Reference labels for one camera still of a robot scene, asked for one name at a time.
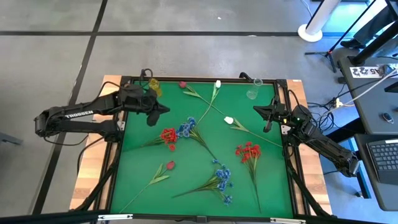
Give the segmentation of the white printed paper label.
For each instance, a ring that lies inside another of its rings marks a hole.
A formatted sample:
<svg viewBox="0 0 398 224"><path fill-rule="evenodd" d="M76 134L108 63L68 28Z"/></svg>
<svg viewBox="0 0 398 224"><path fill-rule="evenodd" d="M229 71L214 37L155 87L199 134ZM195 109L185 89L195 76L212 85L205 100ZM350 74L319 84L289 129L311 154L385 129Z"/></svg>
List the white printed paper label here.
<svg viewBox="0 0 398 224"><path fill-rule="evenodd" d="M381 78L379 67L350 67L353 78Z"/></svg>

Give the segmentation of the gray floor object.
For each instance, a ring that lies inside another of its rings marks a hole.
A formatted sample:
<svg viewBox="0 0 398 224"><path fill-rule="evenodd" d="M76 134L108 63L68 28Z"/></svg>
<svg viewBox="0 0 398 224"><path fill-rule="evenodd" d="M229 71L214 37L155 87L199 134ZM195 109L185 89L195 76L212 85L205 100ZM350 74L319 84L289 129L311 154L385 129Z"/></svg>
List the gray floor object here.
<svg viewBox="0 0 398 224"><path fill-rule="evenodd" d="M15 144L15 145L21 145L23 140L0 132L0 142L8 142L8 143Z"/></svg>

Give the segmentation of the clear glass vase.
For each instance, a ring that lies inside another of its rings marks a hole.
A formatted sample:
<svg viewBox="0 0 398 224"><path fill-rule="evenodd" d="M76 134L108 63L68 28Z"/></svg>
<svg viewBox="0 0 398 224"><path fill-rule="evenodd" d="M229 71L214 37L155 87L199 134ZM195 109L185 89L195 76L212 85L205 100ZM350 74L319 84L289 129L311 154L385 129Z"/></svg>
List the clear glass vase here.
<svg viewBox="0 0 398 224"><path fill-rule="evenodd" d="M263 85L263 81L261 79L255 78L252 81L252 85L250 89L246 92L246 96L250 100L255 100L257 98L260 87Z"/></svg>

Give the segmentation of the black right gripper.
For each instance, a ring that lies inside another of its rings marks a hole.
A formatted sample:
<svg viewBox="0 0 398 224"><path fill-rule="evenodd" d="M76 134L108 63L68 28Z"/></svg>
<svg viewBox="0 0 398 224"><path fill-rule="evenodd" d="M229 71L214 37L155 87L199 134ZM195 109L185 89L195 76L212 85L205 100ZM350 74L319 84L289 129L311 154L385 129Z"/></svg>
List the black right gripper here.
<svg viewBox="0 0 398 224"><path fill-rule="evenodd" d="M280 102L280 97L275 96L272 99L272 105L253 106L253 109L266 122L263 131L268 133L272 129L272 122L287 124L291 120L291 112L285 108L285 104Z"/></svg>

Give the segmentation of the red artificial flower bunch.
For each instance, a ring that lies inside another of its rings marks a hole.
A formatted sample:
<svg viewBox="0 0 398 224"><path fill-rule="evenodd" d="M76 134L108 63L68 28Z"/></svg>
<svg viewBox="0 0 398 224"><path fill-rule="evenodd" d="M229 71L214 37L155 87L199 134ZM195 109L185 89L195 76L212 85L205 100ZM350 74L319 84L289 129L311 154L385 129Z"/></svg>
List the red artificial flower bunch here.
<svg viewBox="0 0 398 224"><path fill-rule="evenodd" d="M144 143L142 147L155 146L159 144L165 144L170 151L174 152L176 149L175 143L178 140L178 134L175 128L165 128L156 138Z"/></svg>
<svg viewBox="0 0 398 224"><path fill-rule="evenodd" d="M244 164L248 171L254 186L254 192L256 196L256 202L261 213L261 204L259 201L259 194L257 189L257 163L261 156L261 148L258 144L253 144L252 142L248 141L244 146L238 145L235 154L241 158L241 163Z"/></svg>

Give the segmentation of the yellow glass vase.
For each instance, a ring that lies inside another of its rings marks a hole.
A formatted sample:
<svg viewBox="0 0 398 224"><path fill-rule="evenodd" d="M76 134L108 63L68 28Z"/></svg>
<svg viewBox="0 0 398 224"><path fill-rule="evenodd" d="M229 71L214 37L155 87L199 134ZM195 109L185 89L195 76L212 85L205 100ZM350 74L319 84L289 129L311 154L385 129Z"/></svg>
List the yellow glass vase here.
<svg viewBox="0 0 398 224"><path fill-rule="evenodd" d="M156 80L155 78L151 78L149 80L149 87L157 93L158 97L162 96L162 90L160 88L160 82L158 80Z"/></svg>

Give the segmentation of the black tripod stand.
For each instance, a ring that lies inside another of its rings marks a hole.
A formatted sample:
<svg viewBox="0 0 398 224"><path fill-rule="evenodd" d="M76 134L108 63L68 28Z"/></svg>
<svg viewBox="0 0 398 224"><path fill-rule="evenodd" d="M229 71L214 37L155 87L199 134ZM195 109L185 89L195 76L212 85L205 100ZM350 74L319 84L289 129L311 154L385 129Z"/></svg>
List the black tripod stand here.
<svg viewBox="0 0 398 224"><path fill-rule="evenodd" d="M394 3L391 3L394 2L395 0L364 0L364 1L367 4L367 8L360 15L358 15L356 20L353 21L353 23L347 28L347 30L343 34L340 35L340 38L334 45L332 45L326 52L305 52L304 55L322 55L323 57L327 58L330 61L332 70L333 72L336 73L336 66L332 56L334 49L350 33L351 29L361 20L361 18L365 14L367 14L370 8L372 8L372 6L376 2L382 2L385 6L388 6L389 9L392 9L392 11L395 13L395 5Z"/></svg>

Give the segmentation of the person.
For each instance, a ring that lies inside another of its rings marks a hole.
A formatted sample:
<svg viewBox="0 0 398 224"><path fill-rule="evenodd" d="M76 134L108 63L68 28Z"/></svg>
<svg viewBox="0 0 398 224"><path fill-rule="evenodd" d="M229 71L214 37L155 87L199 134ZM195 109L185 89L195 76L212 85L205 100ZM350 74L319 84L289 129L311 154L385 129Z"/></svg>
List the person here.
<svg viewBox="0 0 398 224"><path fill-rule="evenodd" d="M395 14L388 6L378 12L370 21L360 28L349 41L341 41L340 45L346 48L364 49L366 44L385 26L396 20Z"/></svg>

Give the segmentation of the white artificial tulip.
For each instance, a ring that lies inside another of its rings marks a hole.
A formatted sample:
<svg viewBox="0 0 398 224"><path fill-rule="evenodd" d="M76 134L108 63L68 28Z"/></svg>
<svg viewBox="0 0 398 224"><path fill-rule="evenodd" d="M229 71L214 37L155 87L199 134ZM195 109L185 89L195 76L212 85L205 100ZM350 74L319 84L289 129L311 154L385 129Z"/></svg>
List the white artificial tulip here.
<svg viewBox="0 0 398 224"><path fill-rule="evenodd" d="M221 88L221 81L217 80L213 86L213 93L212 93L212 97L211 97L211 101L209 103L208 108L206 109L206 111L203 113L203 115L201 116L201 118L197 121L197 123L200 123L202 121L202 119L206 116L206 114L209 112L210 108L213 106L213 102L216 99L218 92Z"/></svg>
<svg viewBox="0 0 398 224"><path fill-rule="evenodd" d="M277 144L277 143L275 143L275 142L273 142L273 141L270 141L270 140L268 140L268 139L266 139L266 138L264 138L264 137L262 137L262 136L260 136L260 135L258 135L258 134L253 133L252 131L246 129L236 118L232 118L232 117L229 117L229 116L225 116L225 117L224 117L224 121L225 121L227 124L230 125L230 128L231 128L231 129L235 129L235 130L238 130L238 131L243 131L243 132L245 132L245 133L249 133L249 134L251 134L251 135L253 135L253 136L255 136L255 137L259 138L259 139L262 139L262 140L264 140L264 141L270 143L270 144L273 144L273 145L275 145L275 146L277 146L277 147L283 148L282 145Z"/></svg>

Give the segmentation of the silver bracket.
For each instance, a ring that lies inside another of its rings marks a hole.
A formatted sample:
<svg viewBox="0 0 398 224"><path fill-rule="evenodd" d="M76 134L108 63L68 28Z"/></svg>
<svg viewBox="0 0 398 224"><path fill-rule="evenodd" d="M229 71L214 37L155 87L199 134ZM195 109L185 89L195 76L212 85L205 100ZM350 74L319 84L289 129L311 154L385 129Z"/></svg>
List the silver bracket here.
<svg viewBox="0 0 398 224"><path fill-rule="evenodd" d="M307 224L305 220L289 218L270 218L270 222L277 224Z"/></svg>
<svg viewBox="0 0 398 224"><path fill-rule="evenodd" d="M98 221L111 221L111 220L128 220L133 219L133 214L107 214L99 215Z"/></svg>

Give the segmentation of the black diagonal frame strut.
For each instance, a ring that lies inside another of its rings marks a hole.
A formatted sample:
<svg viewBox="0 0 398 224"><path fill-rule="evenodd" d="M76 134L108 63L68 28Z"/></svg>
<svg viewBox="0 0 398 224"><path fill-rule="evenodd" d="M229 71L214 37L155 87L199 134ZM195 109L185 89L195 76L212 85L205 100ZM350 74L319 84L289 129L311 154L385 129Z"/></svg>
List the black diagonal frame strut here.
<svg viewBox="0 0 398 224"><path fill-rule="evenodd" d="M99 182L96 184L93 191L87 196L86 199L79 205L77 208L74 208L74 211L87 211L90 205L95 201L97 196L102 191L105 183L107 183L108 179L116 172L119 163L119 156L116 156L111 165L109 166L108 170L105 172L104 176L100 178Z"/></svg>
<svg viewBox="0 0 398 224"><path fill-rule="evenodd" d="M315 200L315 198L312 196L310 191L307 189L307 187L305 186L305 183L301 180L298 173L296 173L291 160L286 159L285 161L287 163L288 173L290 174L290 176L294 179L294 181L298 185L301 193L303 194L303 197L307 200L309 205L313 208L315 214L319 217L331 217L331 215L329 213L327 213L326 211L324 211L324 209L322 209L320 204Z"/></svg>

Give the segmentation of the black table frame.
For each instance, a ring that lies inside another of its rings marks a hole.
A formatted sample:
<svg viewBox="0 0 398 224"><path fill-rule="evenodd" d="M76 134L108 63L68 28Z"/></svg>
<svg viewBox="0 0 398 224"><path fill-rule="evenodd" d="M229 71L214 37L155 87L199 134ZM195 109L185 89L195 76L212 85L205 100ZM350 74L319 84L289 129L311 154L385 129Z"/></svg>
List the black table frame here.
<svg viewBox="0 0 398 224"><path fill-rule="evenodd" d="M121 84L126 84L127 81L133 82L137 80L138 77L127 77L121 75L105 75L103 78L103 83L120 81ZM159 77L162 82L176 82L183 80L189 83L210 83L220 79L222 83L229 83L234 85L248 85L249 83L242 78L210 78L210 77ZM275 94L279 95L281 101L289 104L290 106L296 106L300 103L303 106L308 107L307 99L305 97L304 87L301 80L283 80L283 79L270 79L263 80L266 85L273 85ZM288 90L295 92L298 103L296 102L294 96L285 96ZM87 198L89 193L91 193L106 172L105 168L109 168L111 165L110 159L114 159L116 156L121 154L121 143L105 143L103 140L101 142L96 142L92 149L87 150L83 153L83 168L77 174L76 184L73 192L73 196L70 202L70 211L74 211L82 204L84 199ZM290 159L292 165L300 176L301 180L305 183L305 186L310 191L315 200L320 204L322 209L329 213L332 217L330 199L326 191L326 183L323 174L321 174L322 167L319 159L319 154L315 152L310 147L302 144L296 148L288 148L288 151L293 152L293 159ZM117 179L116 172L108 179L107 183L103 187L102 191L99 193L95 201L90 205L88 211L90 210L109 210L113 203L113 194L116 186ZM294 179L286 171L287 182L289 187L289 197L292 199L290 205L292 207L292 218L297 215L308 215L317 216L313 208L309 205L307 200L303 197L298 185Z"/></svg>

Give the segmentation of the black keyboard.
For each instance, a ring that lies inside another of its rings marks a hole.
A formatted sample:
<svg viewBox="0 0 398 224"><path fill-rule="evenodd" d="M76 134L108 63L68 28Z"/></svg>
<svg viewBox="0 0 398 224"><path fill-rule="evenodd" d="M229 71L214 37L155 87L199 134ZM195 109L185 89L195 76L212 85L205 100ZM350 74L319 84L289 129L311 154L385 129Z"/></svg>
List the black keyboard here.
<svg viewBox="0 0 398 224"><path fill-rule="evenodd" d="M398 139L367 143L378 181L398 185Z"/></svg>

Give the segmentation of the blue artificial flower bunch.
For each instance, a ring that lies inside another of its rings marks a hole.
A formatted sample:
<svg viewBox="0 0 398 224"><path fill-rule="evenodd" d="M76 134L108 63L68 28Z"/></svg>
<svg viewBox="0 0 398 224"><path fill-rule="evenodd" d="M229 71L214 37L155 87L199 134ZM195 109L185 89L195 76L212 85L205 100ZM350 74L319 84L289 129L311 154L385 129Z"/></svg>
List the blue artificial flower bunch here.
<svg viewBox="0 0 398 224"><path fill-rule="evenodd" d="M176 130L178 138L190 138L197 141L201 146L203 146L216 160L216 156L210 151L204 138L201 136L199 129L197 127L197 122L194 117L188 117L185 123L182 123Z"/></svg>
<svg viewBox="0 0 398 224"><path fill-rule="evenodd" d="M226 189L228 187L233 187L233 183L231 182L231 171L225 164L220 163L217 159L213 159L212 164L215 166L215 171L204 184L193 190L174 195L173 198L192 194L194 192L210 191L217 194L222 202L226 206L229 206L233 202L233 196L226 194Z"/></svg>

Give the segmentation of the red artificial tulip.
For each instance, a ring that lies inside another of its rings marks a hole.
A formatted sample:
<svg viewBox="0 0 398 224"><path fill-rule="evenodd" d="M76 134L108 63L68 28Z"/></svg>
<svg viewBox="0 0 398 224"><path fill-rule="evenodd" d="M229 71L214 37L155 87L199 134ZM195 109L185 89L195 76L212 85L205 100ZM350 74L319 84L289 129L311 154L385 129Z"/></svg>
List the red artificial tulip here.
<svg viewBox="0 0 398 224"><path fill-rule="evenodd" d="M206 99L204 99L196 90L194 90L193 87L188 85L187 82L179 82L178 85L181 89L183 89L184 94L199 98L209 105L210 101L207 101ZM219 113L223 114L216 106L213 105L212 108L217 110Z"/></svg>
<svg viewBox="0 0 398 224"><path fill-rule="evenodd" d="M148 188L150 185L154 185L158 182L161 182L165 179L169 178L169 175L166 175L167 172L170 172L171 170L173 170L175 167L175 162L174 161L170 161L168 162L166 165L161 164L159 166L159 168L157 169L155 175L153 176L153 178L149 181L148 184L146 184L144 186L144 188L142 190L140 190L120 211L119 213L122 213L123 211L125 211L125 209L128 208L128 206L130 206L130 204L132 204L136 198L138 198L138 196L140 196L141 193L143 193L143 191L145 191L146 188Z"/></svg>

